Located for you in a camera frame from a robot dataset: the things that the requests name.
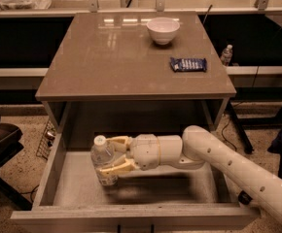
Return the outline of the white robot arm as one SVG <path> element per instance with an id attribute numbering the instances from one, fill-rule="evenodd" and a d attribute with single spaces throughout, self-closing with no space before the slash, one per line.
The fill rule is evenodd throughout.
<path id="1" fill-rule="evenodd" d="M 121 156 L 97 169 L 104 176 L 134 170 L 151 170 L 161 165 L 197 169 L 205 162 L 217 168 L 282 224 L 282 179 L 222 143 L 207 130 L 192 125 L 181 136 L 141 134 L 135 138 L 99 135 L 93 145 L 117 151 Z"/>

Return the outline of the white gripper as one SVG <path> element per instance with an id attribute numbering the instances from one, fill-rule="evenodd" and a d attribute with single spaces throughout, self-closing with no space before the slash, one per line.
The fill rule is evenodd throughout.
<path id="1" fill-rule="evenodd" d="M 125 153 L 130 149 L 132 158 L 123 155 L 111 164 L 98 167 L 97 173 L 104 178 L 124 175 L 138 167 L 145 171 L 159 166 L 159 139 L 153 134 L 141 134 L 132 140 L 129 136 L 116 136 L 108 138 L 115 151 Z"/>

